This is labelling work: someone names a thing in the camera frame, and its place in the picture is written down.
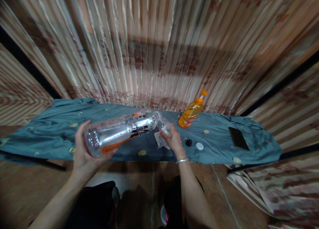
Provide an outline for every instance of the phone screen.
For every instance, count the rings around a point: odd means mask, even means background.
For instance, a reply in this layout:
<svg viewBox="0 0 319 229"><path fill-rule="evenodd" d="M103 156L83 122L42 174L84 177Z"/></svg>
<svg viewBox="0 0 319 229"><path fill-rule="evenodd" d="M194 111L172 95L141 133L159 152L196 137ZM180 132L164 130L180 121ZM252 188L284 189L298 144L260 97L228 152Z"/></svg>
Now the phone screen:
<svg viewBox="0 0 319 229"><path fill-rule="evenodd" d="M249 151L248 145L243 137L242 132L239 129L235 129L232 127L229 127L228 129L230 131L230 134L232 135L234 145L240 149Z"/></svg>

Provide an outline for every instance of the clear plastic bottle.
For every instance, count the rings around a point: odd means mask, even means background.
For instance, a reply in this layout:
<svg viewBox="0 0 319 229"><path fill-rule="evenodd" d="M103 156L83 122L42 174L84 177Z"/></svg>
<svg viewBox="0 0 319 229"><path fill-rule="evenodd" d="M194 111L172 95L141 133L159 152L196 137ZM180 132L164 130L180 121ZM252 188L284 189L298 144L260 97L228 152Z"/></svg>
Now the clear plastic bottle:
<svg viewBox="0 0 319 229"><path fill-rule="evenodd" d="M205 89L202 89L201 96L198 97L194 102L190 103L185 112L180 117L178 125L181 128L189 128L195 121L197 116L203 111L203 101L204 96L208 94Z"/></svg>
<svg viewBox="0 0 319 229"><path fill-rule="evenodd" d="M97 158L156 127L170 136L170 124L159 111L142 109L132 115L89 124L84 137L91 155Z"/></svg>

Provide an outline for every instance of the black pole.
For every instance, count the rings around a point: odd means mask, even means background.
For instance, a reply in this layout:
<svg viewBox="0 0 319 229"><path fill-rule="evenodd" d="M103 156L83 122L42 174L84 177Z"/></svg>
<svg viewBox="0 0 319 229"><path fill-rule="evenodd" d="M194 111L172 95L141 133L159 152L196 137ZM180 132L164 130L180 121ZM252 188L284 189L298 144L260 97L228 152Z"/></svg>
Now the black pole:
<svg viewBox="0 0 319 229"><path fill-rule="evenodd" d="M287 152L287 153L283 153L279 157L279 160L275 161L275 162L270 162L270 163L265 163L265 164L244 165L244 166L241 166L241 167L229 169L227 172L228 172L228 174L229 173L234 173L234 172L237 172L237 171L242 171L242 170L246 170L246 169L250 169L250 168L255 168L255 167L258 167L258 166L262 166L262 165L276 163L276 162L279 162L279 161L282 161L282 160L285 160L285 159L294 158L294 157L297 157L297 156L305 155L305 154L308 154L308 153L313 153L313 152L316 152L316 151L319 151L319 143L311 145L311 146L307 146L307 147L304 147L304 148L300 148L300 149L297 149L297 150L294 150L294 151L290 151L290 152Z"/></svg>
<svg viewBox="0 0 319 229"><path fill-rule="evenodd" d="M54 99L61 99L58 92L52 87L47 79L40 73L37 67L31 62L27 55L20 49L14 40L0 26L0 43L23 65L23 67L38 81L38 83Z"/></svg>
<svg viewBox="0 0 319 229"><path fill-rule="evenodd" d="M12 153L8 153L5 151L0 151L0 154L3 154L5 157L7 156L9 159L10 158L14 158L14 159L21 159L30 163L35 163L47 168L51 168L51 169L55 169L58 171L66 171L66 167L57 165L55 163L52 162L48 162L47 159L40 159L40 158L33 158L33 157L28 157L28 156L23 156L23 155L19 155L19 154L12 154Z"/></svg>
<svg viewBox="0 0 319 229"><path fill-rule="evenodd" d="M310 69L314 64L319 62L319 51L314 53L310 58L308 58L304 63L299 65L293 72L286 76L282 81L276 84L271 90L269 90L265 95L258 99L252 106L246 109L240 116L247 116L252 113L255 109L262 106L271 97L281 91L284 87L290 84L292 81L297 79L300 75Z"/></svg>

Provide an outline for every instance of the orange liquid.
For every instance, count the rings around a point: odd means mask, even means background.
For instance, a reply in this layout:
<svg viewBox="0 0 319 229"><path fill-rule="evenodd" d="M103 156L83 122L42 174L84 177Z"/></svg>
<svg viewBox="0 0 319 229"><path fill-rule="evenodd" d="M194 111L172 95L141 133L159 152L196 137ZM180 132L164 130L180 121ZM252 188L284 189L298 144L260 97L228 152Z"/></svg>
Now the orange liquid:
<svg viewBox="0 0 319 229"><path fill-rule="evenodd" d="M178 125L181 128L189 128L202 110L202 104L197 104L195 102L190 103L183 115L180 117Z"/></svg>

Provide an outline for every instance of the bottle cap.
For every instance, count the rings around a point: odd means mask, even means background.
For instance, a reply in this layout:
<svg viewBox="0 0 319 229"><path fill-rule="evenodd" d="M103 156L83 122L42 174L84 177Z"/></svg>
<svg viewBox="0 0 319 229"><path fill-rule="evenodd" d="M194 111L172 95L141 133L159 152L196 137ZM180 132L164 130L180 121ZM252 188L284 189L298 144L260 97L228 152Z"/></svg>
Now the bottle cap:
<svg viewBox="0 0 319 229"><path fill-rule="evenodd" d="M204 96L206 96L206 95L208 95L208 91L206 91L204 88L202 88L201 94L204 95Z"/></svg>
<svg viewBox="0 0 319 229"><path fill-rule="evenodd" d="M192 146L192 140L191 139L187 139L186 140L186 145L189 146L189 147Z"/></svg>
<svg viewBox="0 0 319 229"><path fill-rule="evenodd" d="M208 91L206 91L205 89L202 89L202 92L201 92L201 96L198 97L196 100L195 100L195 103L197 104L202 104L203 101L204 101L204 96L208 95Z"/></svg>
<svg viewBox="0 0 319 229"><path fill-rule="evenodd" d="M201 143L196 143L196 147L198 150L203 150L204 146Z"/></svg>

